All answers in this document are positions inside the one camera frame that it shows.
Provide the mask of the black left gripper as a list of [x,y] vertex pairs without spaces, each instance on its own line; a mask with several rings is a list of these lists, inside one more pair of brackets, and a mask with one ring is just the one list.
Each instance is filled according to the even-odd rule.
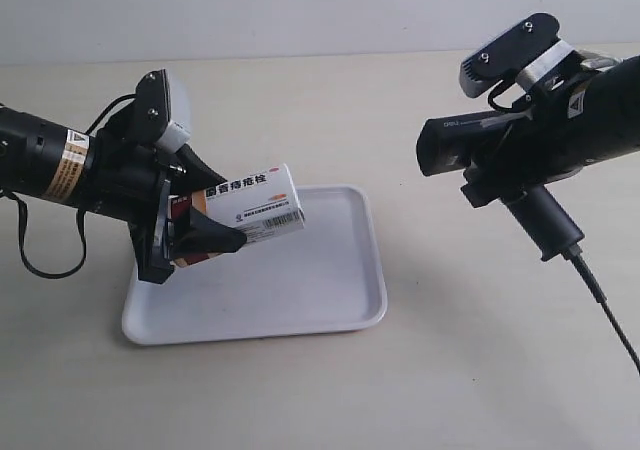
[[[175,190],[205,190],[227,179],[188,145],[172,146],[186,135],[161,109],[121,109],[102,114],[86,133],[94,158],[85,187],[88,210],[127,223],[137,277],[162,284],[173,274],[170,259],[169,197]],[[189,207],[172,218],[172,260],[200,263],[235,253],[247,243],[240,230]]]

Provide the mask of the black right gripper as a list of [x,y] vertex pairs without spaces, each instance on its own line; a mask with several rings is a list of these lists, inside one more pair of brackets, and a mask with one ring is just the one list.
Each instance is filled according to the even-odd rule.
[[522,67],[482,76],[492,110],[459,118],[462,192],[475,207],[541,182],[552,172],[542,168],[544,140],[551,134],[555,108],[568,92],[590,78],[578,64],[557,64],[541,77],[521,81]]

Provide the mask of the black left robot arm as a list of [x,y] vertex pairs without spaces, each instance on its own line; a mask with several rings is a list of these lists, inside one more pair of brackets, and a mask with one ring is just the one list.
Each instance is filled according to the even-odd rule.
[[117,112],[96,135],[9,107],[1,109],[1,195],[18,206],[18,244],[26,240],[25,197],[76,211],[85,231],[93,213],[127,224],[139,280],[164,283],[179,259],[235,253],[246,235],[194,204],[173,215],[170,200],[223,182],[188,145],[168,152],[133,132],[134,107]]

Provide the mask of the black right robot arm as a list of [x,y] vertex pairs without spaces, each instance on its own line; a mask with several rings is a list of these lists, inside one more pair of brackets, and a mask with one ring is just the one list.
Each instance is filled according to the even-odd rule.
[[531,119],[515,120],[493,148],[477,151],[461,187],[482,207],[569,178],[639,150],[639,58],[581,75]]

